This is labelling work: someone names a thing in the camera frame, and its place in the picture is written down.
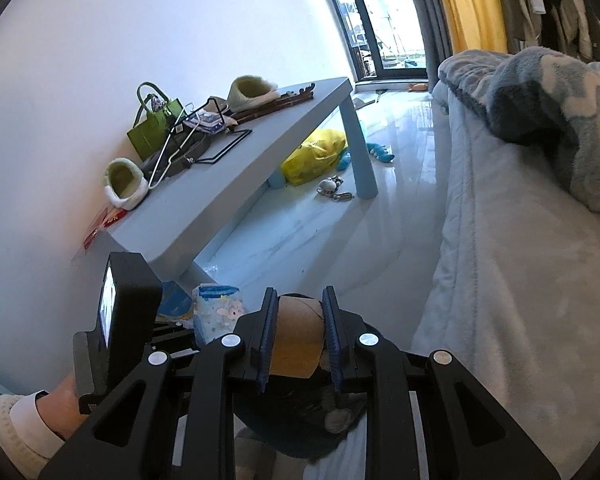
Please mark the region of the person left hand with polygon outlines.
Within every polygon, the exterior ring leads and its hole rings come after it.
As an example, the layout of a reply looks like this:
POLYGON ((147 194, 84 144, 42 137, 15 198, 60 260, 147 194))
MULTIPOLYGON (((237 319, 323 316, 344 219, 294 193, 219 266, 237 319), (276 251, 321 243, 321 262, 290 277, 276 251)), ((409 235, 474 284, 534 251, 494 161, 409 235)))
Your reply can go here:
POLYGON ((44 424, 62 440, 69 440, 87 420, 76 394, 76 378, 68 374, 53 390, 35 401, 44 424))

